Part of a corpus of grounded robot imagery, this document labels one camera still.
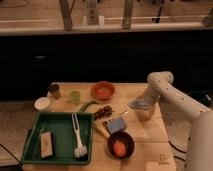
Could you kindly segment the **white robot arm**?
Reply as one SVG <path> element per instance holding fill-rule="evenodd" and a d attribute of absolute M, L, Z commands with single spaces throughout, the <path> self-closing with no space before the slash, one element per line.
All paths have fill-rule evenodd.
<path fill-rule="evenodd" d="M 213 171 L 213 110 L 175 88 L 169 71 L 148 75 L 142 99 L 154 105 L 160 96 L 178 107 L 191 122 L 185 171 Z"/>

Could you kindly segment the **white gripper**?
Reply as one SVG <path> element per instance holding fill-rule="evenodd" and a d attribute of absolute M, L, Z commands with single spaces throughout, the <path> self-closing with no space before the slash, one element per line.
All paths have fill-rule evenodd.
<path fill-rule="evenodd" d="M 151 86 L 148 86 L 144 91 L 142 98 L 148 103 L 149 106 L 149 117 L 152 117 L 155 113 L 156 102 L 158 101 L 160 94 Z"/>

